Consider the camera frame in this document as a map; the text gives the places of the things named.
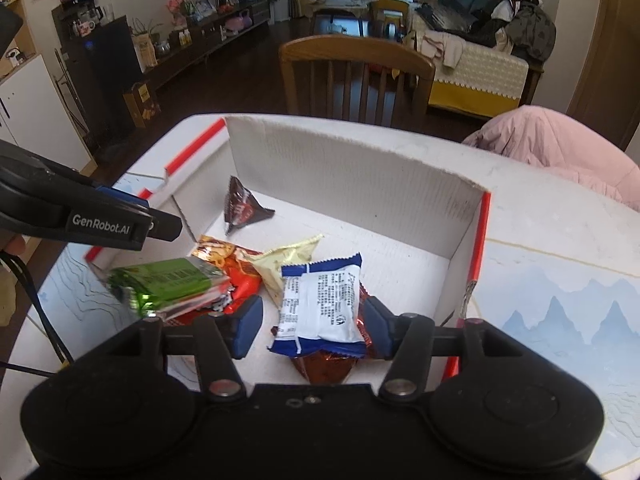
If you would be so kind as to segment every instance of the tv stand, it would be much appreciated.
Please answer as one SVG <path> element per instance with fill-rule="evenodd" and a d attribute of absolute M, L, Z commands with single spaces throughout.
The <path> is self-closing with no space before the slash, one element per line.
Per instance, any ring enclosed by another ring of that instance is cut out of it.
<path fill-rule="evenodd" d="M 236 35 L 226 37 L 222 41 L 220 37 L 220 27 L 224 27 L 226 20 L 239 16 L 241 12 L 249 10 L 249 16 L 253 21 L 251 27 L 245 28 Z M 268 0 L 256 0 L 254 2 L 243 2 L 234 7 L 231 12 L 224 14 L 213 13 L 201 20 L 196 26 L 189 27 L 193 43 L 186 46 L 172 47 L 168 56 L 158 59 L 158 65 L 147 68 L 144 76 L 149 80 L 151 88 L 158 90 L 160 87 L 171 81 L 187 67 L 201 60 L 206 60 L 219 48 L 231 43 L 236 38 L 248 33 L 254 28 L 267 23 L 271 17 L 271 10 Z"/>

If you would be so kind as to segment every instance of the yellow snack package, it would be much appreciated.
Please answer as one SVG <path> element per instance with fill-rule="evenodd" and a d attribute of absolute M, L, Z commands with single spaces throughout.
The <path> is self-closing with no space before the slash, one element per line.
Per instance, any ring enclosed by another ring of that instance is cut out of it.
<path fill-rule="evenodd" d="M 262 254 L 248 254 L 243 251 L 241 257 L 251 263 L 262 276 L 264 286 L 271 299 L 280 308 L 282 306 L 282 291 L 284 290 L 280 269 L 283 265 L 308 264 L 318 242 L 323 237 L 324 235 L 316 235 L 296 244 L 277 247 Z"/>

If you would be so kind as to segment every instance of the green snack package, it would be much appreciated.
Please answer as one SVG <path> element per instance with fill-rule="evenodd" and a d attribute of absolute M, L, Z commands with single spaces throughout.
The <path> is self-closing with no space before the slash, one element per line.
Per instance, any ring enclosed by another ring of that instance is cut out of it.
<path fill-rule="evenodd" d="M 169 320 L 224 300 L 230 281 L 215 265 L 188 256 L 113 269 L 108 284 L 112 293 L 127 301 L 140 317 Z"/>

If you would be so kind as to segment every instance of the red snack package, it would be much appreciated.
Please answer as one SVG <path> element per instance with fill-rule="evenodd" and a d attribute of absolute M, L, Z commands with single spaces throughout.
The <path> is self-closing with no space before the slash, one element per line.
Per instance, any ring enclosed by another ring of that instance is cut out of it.
<path fill-rule="evenodd" d="M 226 235 L 234 229 L 247 224 L 271 218 L 275 214 L 273 209 L 267 209 L 258 204 L 251 191 L 245 188 L 237 177 L 229 180 L 229 192 L 225 198 Z"/>
<path fill-rule="evenodd" d="M 200 237 L 198 246 L 191 254 L 214 264 L 229 276 L 232 285 L 229 295 L 222 302 L 214 304 L 212 308 L 193 310 L 175 317 L 168 324 L 190 325 L 195 317 L 208 314 L 212 310 L 223 310 L 225 314 L 232 314 L 250 295 L 258 293 L 262 278 L 251 263 L 238 258 L 240 251 L 248 254 L 260 254 L 257 251 L 251 251 L 210 236 Z"/>
<path fill-rule="evenodd" d="M 367 345 L 367 359 L 375 359 L 376 351 L 373 348 L 369 334 L 364 330 L 364 322 L 362 320 L 364 301 L 368 297 L 369 294 L 360 284 L 360 306 L 356 323 Z M 358 359 L 320 350 L 304 357 L 293 357 L 291 362 L 296 367 L 296 370 L 300 372 L 300 375 L 310 384 L 340 384 L 349 375 Z"/>

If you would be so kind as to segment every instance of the cabinet handle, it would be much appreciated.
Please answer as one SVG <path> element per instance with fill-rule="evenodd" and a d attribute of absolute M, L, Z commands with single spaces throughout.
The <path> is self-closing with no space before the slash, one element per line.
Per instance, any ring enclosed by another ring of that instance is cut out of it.
<path fill-rule="evenodd" d="M 4 101 L 2 101 L 1 97 L 0 97 L 0 105 L 2 105 L 2 110 L 4 110 L 4 113 L 6 114 L 6 118 L 11 119 L 11 115 L 9 115 L 9 112 L 6 111 L 6 106 L 4 106 Z"/>

